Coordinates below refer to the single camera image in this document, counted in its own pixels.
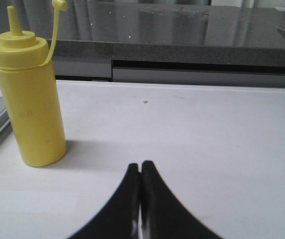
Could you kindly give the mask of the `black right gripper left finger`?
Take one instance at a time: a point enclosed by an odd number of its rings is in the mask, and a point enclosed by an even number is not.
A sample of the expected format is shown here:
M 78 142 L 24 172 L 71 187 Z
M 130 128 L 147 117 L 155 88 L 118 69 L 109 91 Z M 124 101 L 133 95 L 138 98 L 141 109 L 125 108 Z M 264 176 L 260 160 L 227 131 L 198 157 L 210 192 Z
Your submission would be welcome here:
M 138 164 L 126 173 L 104 207 L 72 239 L 137 239 L 140 210 Z

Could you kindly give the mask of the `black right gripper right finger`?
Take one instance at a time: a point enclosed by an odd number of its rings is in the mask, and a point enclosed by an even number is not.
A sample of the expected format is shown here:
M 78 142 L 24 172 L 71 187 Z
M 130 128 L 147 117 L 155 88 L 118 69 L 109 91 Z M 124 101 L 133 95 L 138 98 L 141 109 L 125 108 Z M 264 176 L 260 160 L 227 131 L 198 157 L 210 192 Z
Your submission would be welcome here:
M 144 239 L 220 238 L 180 203 L 152 161 L 142 163 L 140 185 Z

